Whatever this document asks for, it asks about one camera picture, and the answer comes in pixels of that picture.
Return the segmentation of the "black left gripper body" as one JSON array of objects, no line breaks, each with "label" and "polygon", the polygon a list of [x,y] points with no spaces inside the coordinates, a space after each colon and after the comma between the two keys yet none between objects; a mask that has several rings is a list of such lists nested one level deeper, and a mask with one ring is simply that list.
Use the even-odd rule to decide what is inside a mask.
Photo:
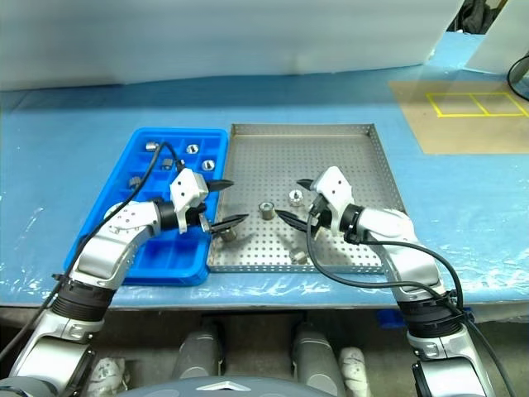
[{"label": "black left gripper body", "polygon": [[212,225],[206,216],[207,205],[200,203],[197,207],[191,207],[187,210],[185,217],[188,227],[200,227],[203,232],[210,233]]}]

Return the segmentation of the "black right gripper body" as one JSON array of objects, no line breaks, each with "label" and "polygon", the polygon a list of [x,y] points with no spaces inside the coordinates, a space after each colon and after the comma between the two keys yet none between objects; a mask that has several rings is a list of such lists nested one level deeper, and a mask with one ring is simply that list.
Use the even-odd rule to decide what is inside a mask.
[{"label": "black right gripper body", "polygon": [[316,237],[320,228],[329,228],[331,225],[331,211],[322,194],[317,194],[308,209],[307,225],[311,237]]}]

